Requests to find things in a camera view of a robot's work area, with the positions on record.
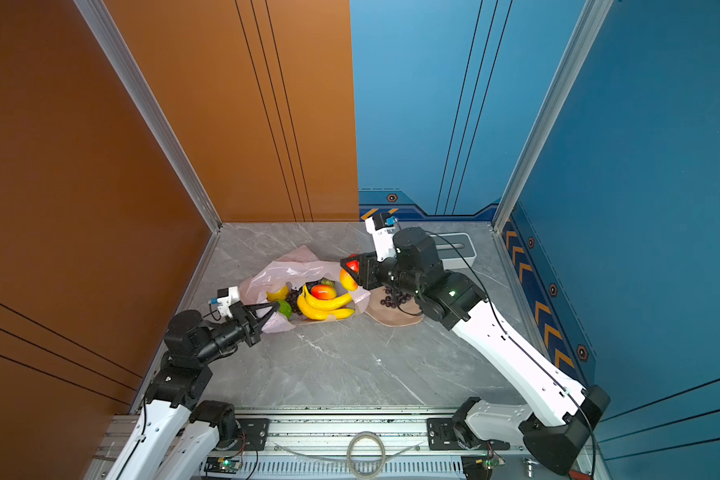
green fruit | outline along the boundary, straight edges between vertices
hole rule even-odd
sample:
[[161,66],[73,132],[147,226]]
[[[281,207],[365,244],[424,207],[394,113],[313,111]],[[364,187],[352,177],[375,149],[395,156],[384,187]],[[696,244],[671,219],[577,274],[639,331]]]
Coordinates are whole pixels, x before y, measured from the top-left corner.
[[290,318],[291,314],[293,314],[293,309],[288,304],[288,302],[286,302],[285,300],[278,300],[277,302],[280,304],[280,308],[278,309],[278,312],[285,315],[287,319]]

dark blue wall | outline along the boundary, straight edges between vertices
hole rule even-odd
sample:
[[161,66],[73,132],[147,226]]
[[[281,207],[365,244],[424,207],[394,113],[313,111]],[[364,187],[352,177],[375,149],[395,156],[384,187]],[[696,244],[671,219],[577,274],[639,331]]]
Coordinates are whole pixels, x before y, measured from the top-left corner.
[[[720,377],[720,1],[614,2],[525,189],[606,417]],[[720,382],[605,420],[616,480],[720,478]]]
[[350,5],[361,190],[402,190],[427,214],[475,214],[495,202],[584,0]]

bunch of bananas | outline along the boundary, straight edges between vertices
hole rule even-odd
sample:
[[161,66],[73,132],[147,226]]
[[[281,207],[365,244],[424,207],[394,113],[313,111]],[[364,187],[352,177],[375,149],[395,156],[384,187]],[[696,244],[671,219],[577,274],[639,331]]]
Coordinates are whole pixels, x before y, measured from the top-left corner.
[[355,312],[351,308],[343,308],[349,302],[352,302],[349,293],[330,300],[320,300],[310,295],[307,288],[302,288],[302,294],[296,301],[300,311],[310,320],[326,320],[329,315],[343,320]]

brown round mat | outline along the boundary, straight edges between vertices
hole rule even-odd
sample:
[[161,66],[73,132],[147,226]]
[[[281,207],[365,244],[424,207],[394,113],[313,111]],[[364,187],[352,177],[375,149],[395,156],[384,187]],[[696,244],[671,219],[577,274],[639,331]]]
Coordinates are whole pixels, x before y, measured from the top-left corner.
[[[387,294],[384,293],[384,287],[380,286],[377,289],[371,290],[371,302],[368,304],[368,308],[365,312],[369,314],[374,320],[385,326],[408,326],[419,323],[424,318],[424,315],[408,315],[401,312],[396,308],[390,308],[381,304],[382,300],[386,298]],[[400,308],[406,312],[419,312],[418,305],[413,300],[400,305]]]

orange wall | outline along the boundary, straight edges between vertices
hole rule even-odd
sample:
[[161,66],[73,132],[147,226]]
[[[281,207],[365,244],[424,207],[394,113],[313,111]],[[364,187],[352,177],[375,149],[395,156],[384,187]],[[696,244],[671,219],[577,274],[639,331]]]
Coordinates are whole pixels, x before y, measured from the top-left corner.
[[224,221],[356,220],[348,0],[105,0]]
[[74,3],[0,2],[0,478],[84,474],[209,235]]

